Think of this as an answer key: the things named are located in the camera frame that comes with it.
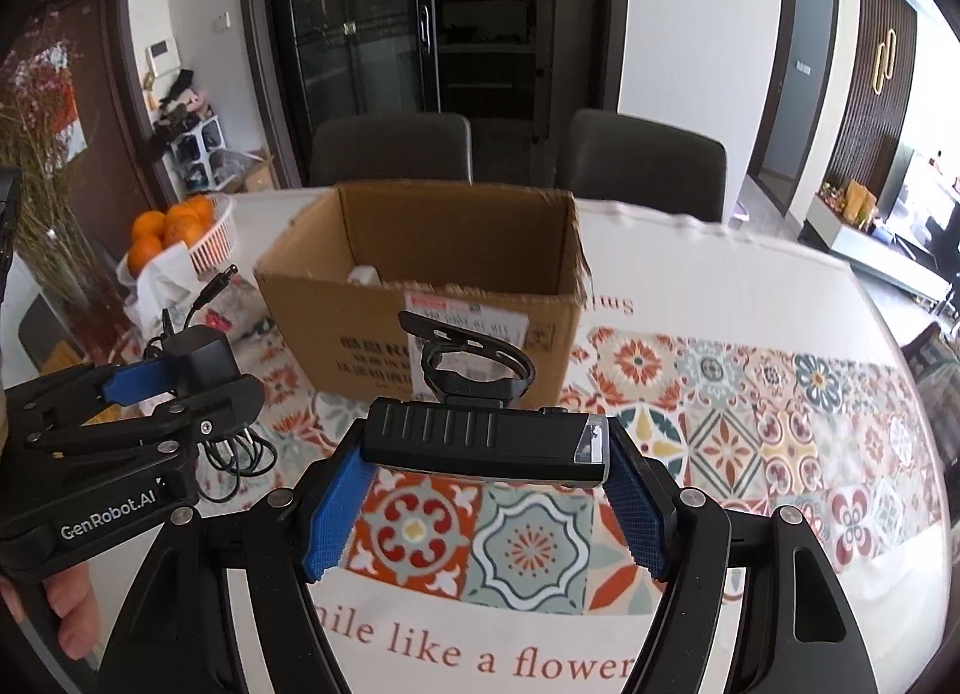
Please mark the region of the person's left hand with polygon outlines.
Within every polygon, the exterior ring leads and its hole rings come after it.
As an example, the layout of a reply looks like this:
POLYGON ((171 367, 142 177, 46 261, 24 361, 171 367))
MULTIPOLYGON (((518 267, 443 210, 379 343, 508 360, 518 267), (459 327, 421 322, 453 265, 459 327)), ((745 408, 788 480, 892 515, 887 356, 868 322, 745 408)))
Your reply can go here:
POLYGON ((88 563, 76 564, 44 582, 47 601, 60 619, 57 639, 70 660, 83 660, 98 643, 101 630, 98 598, 88 563))

